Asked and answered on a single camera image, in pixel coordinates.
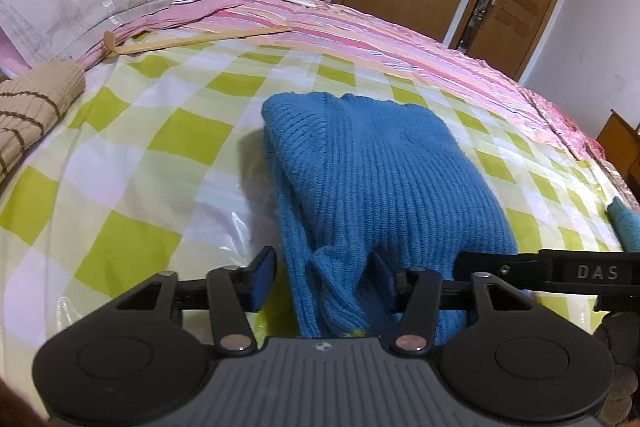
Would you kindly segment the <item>right hand in grey glove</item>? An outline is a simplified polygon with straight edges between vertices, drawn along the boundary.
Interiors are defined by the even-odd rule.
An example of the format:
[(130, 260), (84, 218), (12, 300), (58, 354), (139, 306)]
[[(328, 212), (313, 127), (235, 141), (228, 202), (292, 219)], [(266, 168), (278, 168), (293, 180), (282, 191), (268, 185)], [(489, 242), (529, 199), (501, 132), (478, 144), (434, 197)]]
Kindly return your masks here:
[(614, 360), (614, 383), (599, 414), (605, 426), (639, 425), (639, 315), (612, 312), (593, 333)]

